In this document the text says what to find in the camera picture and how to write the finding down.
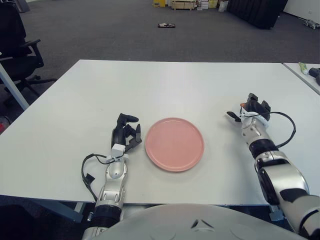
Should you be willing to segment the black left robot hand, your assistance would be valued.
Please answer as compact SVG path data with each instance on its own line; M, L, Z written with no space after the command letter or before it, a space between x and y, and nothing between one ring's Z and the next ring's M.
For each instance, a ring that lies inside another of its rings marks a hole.
M129 123L137 123L138 121L139 119L135 116L120 113L116 127L112 131L111 148L115 144L122 145L124 146L124 153L127 153L130 149L142 143L141 125L138 124L136 129L129 125Z

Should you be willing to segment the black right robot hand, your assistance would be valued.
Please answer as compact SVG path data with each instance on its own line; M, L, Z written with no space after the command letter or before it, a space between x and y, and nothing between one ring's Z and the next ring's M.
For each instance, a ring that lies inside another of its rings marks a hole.
M244 123L246 120L258 120L265 128L268 128L271 107L265 100L259 103L258 99L254 93L249 93L247 101L240 104L239 113L227 111L226 114L237 123Z

